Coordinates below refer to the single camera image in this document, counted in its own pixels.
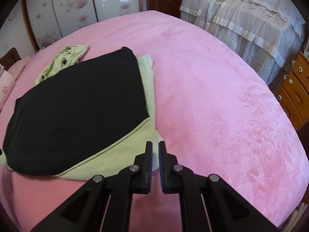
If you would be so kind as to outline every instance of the black cloth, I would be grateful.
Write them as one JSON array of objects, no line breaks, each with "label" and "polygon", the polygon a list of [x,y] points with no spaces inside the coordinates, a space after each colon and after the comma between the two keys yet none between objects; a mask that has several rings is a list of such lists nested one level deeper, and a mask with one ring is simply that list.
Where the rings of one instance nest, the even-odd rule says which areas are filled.
[{"label": "black cloth", "polygon": [[123,47],[63,69],[17,99],[3,150],[17,172],[56,175],[148,117],[138,62]]}]

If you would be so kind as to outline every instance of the metal pivot screw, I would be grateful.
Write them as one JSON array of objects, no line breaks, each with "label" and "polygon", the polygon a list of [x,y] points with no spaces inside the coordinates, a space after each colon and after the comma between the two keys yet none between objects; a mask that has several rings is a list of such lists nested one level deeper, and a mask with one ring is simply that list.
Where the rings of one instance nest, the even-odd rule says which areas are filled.
[{"label": "metal pivot screw", "polygon": [[97,175],[93,176],[92,179],[93,179],[94,182],[99,183],[100,181],[103,180],[103,176],[97,174]]},{"label": "metal pivot screw", "polygon": [[209,179],[213,182],[216,182],[219,180],[219,176],[216,174],[212,174],[211,176],[209,176]]},{"label": "metal pivot screw", "polygon": [[139,166],[138,166],[138,165],[132,165],[132,166],[130,166],[129,168],[130,168],[130,170],[131,170],[132,172],[136,172],[136,171],[139,170]]},{"label": "metal pivot screw", "polygon": [[175,165],[173,166],[173,169],[176,171],[176,172],[179,172],[183,169],[183,166],[182,165]]}]

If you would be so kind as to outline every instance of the green cloth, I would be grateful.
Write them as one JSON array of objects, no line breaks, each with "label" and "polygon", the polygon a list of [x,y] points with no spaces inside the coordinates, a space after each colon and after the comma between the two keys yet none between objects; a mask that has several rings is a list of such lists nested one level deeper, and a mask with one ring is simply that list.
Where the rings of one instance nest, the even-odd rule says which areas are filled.
[{"label": "green cloth", "polygon": [[89,45],[69,45],[59,52],[55,59],[40,73],[36,79],[36,85],[47,78],[56,75],[59,71],[79,63],[79,60],[89,50]]},{"label": "green cloth", "polygon": [[159,167],[158,145],[162,140],[150,118],[147,118],[114,144],[56,176],[70,180],[89,180],[96,174],[104,177],[115,175],[133,165],[135,156],[145,152],[147,141],[153,144],[152,170],[156,170]]},{"label": "green cloth", "polygon": [[[36,84],[39,84],[44,79],[57,74],[60,70],[77,63],[89,48],[87,47],[87,50],[83,53],[81,51],[82,45],[79,46],[78,50],[80,51],[78,52],[78,55],[74,54],[72,48],[77,46],[70,46],[70,54],[66,53],[66,49],[62,50],[54,61],[38,76]],[[67,66],[66,63],[66,66],[62,67],[60,62],[63,58],[67,58],[70,65]],[[114,144],[74,165],[61,174],[55,175],[56,177],[71,180],[89,180],[95,174],[101,174],[104,177],[115,175],[123,168],[132,165],[136,155],[145,152],[147,141],[153,143],[152,170],[156,170],[159,167],[158,144],[163,139],[155,129],[155,89],[154,74],[152,70],[153,59],[150,55],[145,55],[139,57],[137,61],[144,87],[149,118],[142,121],[134,130]],[[4,153],[0,156],[0,164],[11,170],[7,164]]]}]

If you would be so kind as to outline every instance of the bed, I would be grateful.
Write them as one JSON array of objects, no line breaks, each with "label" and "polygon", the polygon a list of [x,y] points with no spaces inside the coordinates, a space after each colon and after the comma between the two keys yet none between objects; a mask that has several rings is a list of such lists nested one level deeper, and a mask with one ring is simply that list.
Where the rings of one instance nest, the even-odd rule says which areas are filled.
[{"label": "bed", "polygon": [[0,58],[0,64],[4,66],[5,70],[8,70],[14,63],[19,60],[21,60],[21,58],[17,50],[12,48],[2,58]]},{"label": "bed", "polygon": [[289,71],[305,22],[290,0],[182,0],[180,18],[235,51],[269,85]]},{"label": "bed", "polygon": [[[217,173],[274,225],[299,205],[309,162],[296,131],[264,81],[224,43],[180,19],[147,11],[80,29],[31,58],[0,113],[3,143],[15,100],[67,45],[89,44],[83,60],[122,46],[154,60],[156,129],[167,151],[200,175]],[[29,177],[0,167],[0,200],[22,232],[84,181]],[[130,231],[181,231],[177,195],[133,196]]]}]

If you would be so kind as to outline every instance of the white bed skirt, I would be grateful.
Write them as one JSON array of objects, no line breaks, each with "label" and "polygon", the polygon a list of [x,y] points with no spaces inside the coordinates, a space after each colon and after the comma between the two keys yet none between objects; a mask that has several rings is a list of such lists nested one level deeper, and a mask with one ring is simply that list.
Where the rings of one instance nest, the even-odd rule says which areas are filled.
[{"label": "white bed skirt", "polygon": [[246,0],[183,0],[180,18],[224,42],[270,84],[291,69],[303,36],[278,13]]}]

